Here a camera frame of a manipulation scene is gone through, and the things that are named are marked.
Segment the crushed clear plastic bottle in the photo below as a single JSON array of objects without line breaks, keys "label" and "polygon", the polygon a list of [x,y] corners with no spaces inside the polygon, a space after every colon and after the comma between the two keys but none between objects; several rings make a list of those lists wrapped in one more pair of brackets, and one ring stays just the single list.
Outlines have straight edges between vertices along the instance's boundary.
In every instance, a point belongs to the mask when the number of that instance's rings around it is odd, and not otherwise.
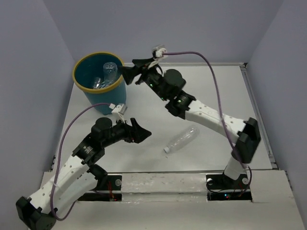
[{"label": "crushed clear plastic bottle", "polygon": [[118,67],[114,62],[107,62],[103,65],[105,86],[112,85],[118,77]]}]

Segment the clear wide-mouth plastic jar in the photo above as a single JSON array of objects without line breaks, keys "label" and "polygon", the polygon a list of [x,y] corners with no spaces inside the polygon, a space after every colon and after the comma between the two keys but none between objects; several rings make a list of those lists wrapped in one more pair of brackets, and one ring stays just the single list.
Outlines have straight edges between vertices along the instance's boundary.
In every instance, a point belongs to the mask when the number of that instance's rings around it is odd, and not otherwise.
[{"label": "clear wide-mouth plastic jar", "polygon": [[92,82],[92,88],[93,89],[100,89],[103,81],[100,77],[94,77]]}]

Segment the clear bottle white cap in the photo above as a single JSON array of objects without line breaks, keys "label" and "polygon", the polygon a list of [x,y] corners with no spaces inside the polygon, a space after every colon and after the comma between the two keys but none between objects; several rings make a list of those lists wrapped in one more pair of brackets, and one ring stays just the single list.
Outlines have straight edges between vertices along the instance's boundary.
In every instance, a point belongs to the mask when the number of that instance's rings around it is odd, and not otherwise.
[{"label": "clear bottle white cap", "polygon": [[199,128],[191,125],[174,136],[163,150],[166,154],[176,152],[192,142],[199,134]]}]

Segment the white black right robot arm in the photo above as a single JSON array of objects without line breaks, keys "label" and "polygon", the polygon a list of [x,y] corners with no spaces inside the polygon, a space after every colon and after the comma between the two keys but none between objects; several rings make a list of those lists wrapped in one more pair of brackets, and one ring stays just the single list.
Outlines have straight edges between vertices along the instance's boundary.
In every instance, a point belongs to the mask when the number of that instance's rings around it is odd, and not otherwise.
[{"label": "white black right robot arm", "polygon": [[186,93],[186,81],[176,69],[163,72],[154,59],[134,59],[133,67],[118,68],[127,85],[146,83],[161,100],[167,101],[167,111],[175,117],[195,122],[225,136],[232,148],[231,158],[221,175],[224,187],[231,188],[238,183],[239,176],[251,163],[261,141],[256,119],[237,119],[215,110]]}]

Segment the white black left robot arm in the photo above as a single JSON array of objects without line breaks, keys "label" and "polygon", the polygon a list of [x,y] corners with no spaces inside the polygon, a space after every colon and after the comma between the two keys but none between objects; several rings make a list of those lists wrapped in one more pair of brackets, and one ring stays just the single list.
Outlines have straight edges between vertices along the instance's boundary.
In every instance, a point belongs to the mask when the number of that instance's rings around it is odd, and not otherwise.
[{"label": "white black left robot arm", "polygon": [[118,142],[141,143],[151,135],[135,118],[131,124],[109,118],[96,120],[91,132],[72,152],[61,169],[39,190],[16,202],[19,219],[31,230],[50,230],[60,213],[88,191],[106,185],[107,172],[96,164],[105,154],[105,148]]}]

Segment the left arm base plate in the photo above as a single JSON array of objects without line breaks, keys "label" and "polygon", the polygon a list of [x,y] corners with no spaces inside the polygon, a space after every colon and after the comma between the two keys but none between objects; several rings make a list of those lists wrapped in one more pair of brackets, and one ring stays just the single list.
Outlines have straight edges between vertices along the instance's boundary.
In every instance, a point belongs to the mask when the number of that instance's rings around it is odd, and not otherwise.
[{"label": "left arm base plate", "polygon": [[122,175],[109,174],[105,182],[98,182],[95,189],[92,189],[77,201],[102,201],[102,202],[120,202],[122,201]]}]

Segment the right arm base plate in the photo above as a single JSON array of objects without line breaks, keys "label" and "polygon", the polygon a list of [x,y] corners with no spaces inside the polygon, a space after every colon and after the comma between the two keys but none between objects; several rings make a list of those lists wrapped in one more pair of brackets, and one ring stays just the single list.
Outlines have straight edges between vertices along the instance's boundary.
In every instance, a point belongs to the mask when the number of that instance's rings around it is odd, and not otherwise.
[{"label": "right arm base plate", "polygon": [[208,201],[252,201],[249,179],[241,174],[237,180],[232,180],[223,174],[206,176]]}]

